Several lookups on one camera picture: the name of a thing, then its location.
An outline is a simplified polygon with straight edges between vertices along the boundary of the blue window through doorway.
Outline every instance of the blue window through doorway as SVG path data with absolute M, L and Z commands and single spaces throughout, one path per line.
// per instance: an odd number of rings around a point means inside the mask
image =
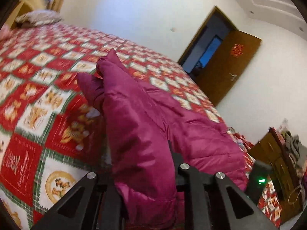
M 212 39 L 212 41 L 209 43 L 207 49 L 205 50 L 205 52 L 203 53 L 203 55 L 199 59 L 199 62 L 201 63 L 202 68 L 204 68 L 207 65 L 207 63 L 209 62 L 209 60 L 211 59 L 211 57 L 213 56 L 213 54 L 215 53 L 217 48 L 220 46 L 222 41 L 223 40 L 216 35 Z

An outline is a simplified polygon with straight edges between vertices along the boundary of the pink fabric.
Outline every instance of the pink fabric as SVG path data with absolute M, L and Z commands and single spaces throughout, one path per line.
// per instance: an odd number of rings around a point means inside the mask
M 7 40 L 8 38 L 11 37 L 12 37 L 12 31 L 10 30 L 10 27 L 4 24 L 0 30 L 0 41 Z
M 78 84 L 106 118 L 112 172 L 133 224 L 165 228 L 183 221 L 168 140 L 185 162 L 210 174 L 222 171 L 245 188 L 243 152 L 225 124 L 188 111 L 167 92 L 131 77 L 115 50 L 96 69 L 104 80 L 79 73 Z

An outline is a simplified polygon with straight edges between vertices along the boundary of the magenta puffer jacket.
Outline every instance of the magenta puffer jacket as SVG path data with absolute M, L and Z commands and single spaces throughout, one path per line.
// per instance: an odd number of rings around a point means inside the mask
M 182 108 L 167 92 L 130 76 L 115 50 L 96 70 L 103 79 L 79 73 L 78 84 L 105 117 L 112 173 L 132 224 L 166 228 L 184 220 L 168 140 L 185 162 L 210 174 L 222 171 L 245 188 L 243 152 L 225 124 Z

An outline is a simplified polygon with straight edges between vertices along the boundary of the bed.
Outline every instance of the bed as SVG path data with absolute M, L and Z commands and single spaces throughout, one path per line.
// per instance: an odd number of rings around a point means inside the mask
M 14 30 L 0 43 L 0 198 L 23 230 L 88 171 L 108 168 L 103 148 L 95 148 L 103 142 L 101 115 L 88 106 L 76 74 L 97 75 L 96 62 L 112 48 L 131 75 L 224 124 L 181 66 L 146 47 L 60 23 Z M 254 160 L 244 157 L 248 177 Z M 271 180 L 258 207 L 279 227 L 281 207 Z

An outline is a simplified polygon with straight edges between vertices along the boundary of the wooden door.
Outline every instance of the wooden door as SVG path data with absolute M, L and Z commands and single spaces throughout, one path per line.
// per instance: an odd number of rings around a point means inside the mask
M 196 83 L 215 106 L 241 76 L 260 43 L 255 36 L 233 30 L 201 70 Z

